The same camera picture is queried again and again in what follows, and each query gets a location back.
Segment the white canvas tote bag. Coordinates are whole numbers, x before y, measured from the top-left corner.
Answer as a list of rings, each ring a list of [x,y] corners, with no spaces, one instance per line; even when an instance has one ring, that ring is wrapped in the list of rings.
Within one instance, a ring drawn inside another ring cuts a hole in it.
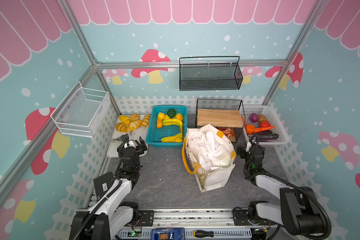
[[[187,172],[196,177],[202,193],[227,184],[236,157],[233,143],[222,130],[210,124],[187,129],[182,159]]]

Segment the white plastic grocery bag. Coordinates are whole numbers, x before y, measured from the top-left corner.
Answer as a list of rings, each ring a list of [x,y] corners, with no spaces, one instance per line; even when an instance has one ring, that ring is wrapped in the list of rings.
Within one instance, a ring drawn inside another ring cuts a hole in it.
[[[233,164],[233,146],[224,137],[222,131],[211,126],[190,129],[187,133],[187,147],[194,161],[208,173]]]

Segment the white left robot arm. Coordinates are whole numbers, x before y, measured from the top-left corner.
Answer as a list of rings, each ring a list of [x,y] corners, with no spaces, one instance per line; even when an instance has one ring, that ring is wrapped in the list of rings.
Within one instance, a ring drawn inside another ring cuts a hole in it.
[[[140,155],[147,151],[142,138],[131,140],[129,135],[121,136],[118,146],[119,165],[116,174],[106,173],[101,178],[108,178],[111,185],[96,202],[85,212],[78,212],[71,225],[70,240],[112,240],[120,230],[128,225],[132,229],[142,226],[143,218],[139,204],[125,201],[140,177]]]

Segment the white bread tray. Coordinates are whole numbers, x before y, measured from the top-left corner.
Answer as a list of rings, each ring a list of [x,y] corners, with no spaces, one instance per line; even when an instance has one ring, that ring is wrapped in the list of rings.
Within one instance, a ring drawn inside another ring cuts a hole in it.
[[[140,138],[142,138],[142,140],[145,141],[147,148],[149,147],[149,144],[146,140],[148,127],[141,126],[131,132],[119,132],[117,127],[121,126],[121,123],[122,122],[120,120],[120,117],[118,117],[117,125],[114,128],[114,132],[111,137],[111,142],[109,144],[109,148],[107,151],[107,156],[109,158],[118,158],[119,157],[117,148],[122,143],[122,136],[125,134],[127,134],[129,136],[129,140],[137,140],[138,141]]]

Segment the orange bell pepper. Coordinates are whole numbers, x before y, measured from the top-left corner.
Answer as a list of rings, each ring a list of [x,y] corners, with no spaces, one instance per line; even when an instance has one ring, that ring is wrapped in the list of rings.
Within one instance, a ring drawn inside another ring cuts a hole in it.
[[[245,130],[248,135],[251,135],[255,132],[256,127],[253,125],[245,125]]]

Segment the bread loaf pile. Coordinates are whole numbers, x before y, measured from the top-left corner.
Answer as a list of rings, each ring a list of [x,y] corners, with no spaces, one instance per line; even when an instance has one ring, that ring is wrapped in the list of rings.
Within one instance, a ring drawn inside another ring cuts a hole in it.
[[[116,124],[116,131],[127,133],[134,131],[140,127],[147,127],[150,123],[151,115],[144,115],[141,117],[139,114],[132,114],[130,116],[119,116],[119,121]]]

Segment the red pepper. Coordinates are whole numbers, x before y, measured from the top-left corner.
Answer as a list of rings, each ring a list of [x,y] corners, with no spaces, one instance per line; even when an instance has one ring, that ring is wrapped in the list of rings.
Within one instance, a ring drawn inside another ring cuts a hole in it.
[[[266,120],[260,122],[260,127],[261,128],[267,128],[267,127],[271,127],[271,126],[272,125]]]

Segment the red snack packet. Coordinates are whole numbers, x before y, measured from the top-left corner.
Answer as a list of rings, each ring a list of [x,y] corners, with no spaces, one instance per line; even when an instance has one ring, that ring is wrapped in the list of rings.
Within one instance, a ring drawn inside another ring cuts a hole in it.
[[[233,128],[224,128],[224,127],[219,127],[218,128],[220,131],[222,131],[224,133],[224,135],[228,138],[235,138],[236,134]]]

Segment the purple onion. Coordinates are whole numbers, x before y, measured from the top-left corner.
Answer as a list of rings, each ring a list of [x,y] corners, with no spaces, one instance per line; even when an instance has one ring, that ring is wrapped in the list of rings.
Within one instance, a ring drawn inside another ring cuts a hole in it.
[[[249,120],[252,122],[252,123],[257,123],[259,121],[259,115],[256,114],[256,113],[252,113],[250,116],[249,116]]]

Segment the brown potato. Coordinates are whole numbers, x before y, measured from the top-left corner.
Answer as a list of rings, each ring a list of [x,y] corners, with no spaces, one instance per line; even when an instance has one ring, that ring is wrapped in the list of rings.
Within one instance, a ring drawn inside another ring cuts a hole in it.
[[[258,122],[267,121],[267,118],[264,115],[258,115]]]

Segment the white plastic vegetable basket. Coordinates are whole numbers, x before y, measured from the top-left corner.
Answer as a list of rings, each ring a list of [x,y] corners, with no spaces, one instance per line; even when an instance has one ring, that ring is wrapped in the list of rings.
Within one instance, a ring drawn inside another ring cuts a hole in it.
[[[243,109],[241,110],[241,114],[245,117],[246,124],[250,124],[255,126],[256,128],[260,127],[258,122],[252,123],[250,121],[250,115],[252,113],[256,113],[258,115],[263,115],[267,119],[267,121],[271,124],[273,129],[271,129],[273,134],[278,134],[279,137],[276,140],[269,140],[265,142],[260,142],[263,146],[276,146],[276,145],[283,145],[286,144],[290,138],[278,117],[276,111],[269,107],[269,106],[262,106],[262,105],[244,105]]]

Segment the teal plastic fruit basket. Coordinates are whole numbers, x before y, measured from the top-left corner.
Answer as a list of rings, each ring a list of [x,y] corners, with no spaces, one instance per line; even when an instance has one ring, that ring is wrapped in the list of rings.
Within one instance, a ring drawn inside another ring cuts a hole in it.
[[[166,114],[169,109],[174,109],[177,114],[183,115],[183,127],[180,130],[179,126],[163,126],[161,128],[157,128],[157,120],[159,113]],[[164,137],[172,137],[176,134],[183,134],[183,137],[187,134],[188,128],[188,110],[186,106],[181,105],[158,105],[154,106],[152,109],[150,125],[148,127],[146,142],[153,147],[156,148],[181,148],[183,145],[183,140],[179,143],[171,142],[171,143],[163,143],[161,141]]]

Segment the yellow lemon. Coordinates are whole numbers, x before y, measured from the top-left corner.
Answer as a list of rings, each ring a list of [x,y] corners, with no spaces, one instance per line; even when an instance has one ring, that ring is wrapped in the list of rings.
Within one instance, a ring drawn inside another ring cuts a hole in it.
[[[159,114],[158,114],[158,119],[159,120],[164,120],[166,118],[166,115],[164,114],[164,113],[161,113],[161,112],[159,112]]]

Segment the black orange screwdriver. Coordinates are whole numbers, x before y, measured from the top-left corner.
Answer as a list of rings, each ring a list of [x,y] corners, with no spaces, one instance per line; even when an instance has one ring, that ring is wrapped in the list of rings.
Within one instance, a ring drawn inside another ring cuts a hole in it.
[[[213,237],[222,237],[222,236],[234,236],[234,237],[243,237],[243,234],[216,234],[213,231],[204,231],[204,230],[195,230],[193,231],[193,237],[195,238],[213,238]]]

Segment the blue box on rail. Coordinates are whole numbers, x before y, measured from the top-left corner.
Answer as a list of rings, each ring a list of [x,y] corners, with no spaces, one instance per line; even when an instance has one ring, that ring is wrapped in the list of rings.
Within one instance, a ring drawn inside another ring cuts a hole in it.
[[[151,232],[151,240],[185,240],[184,228],[155,229]]]

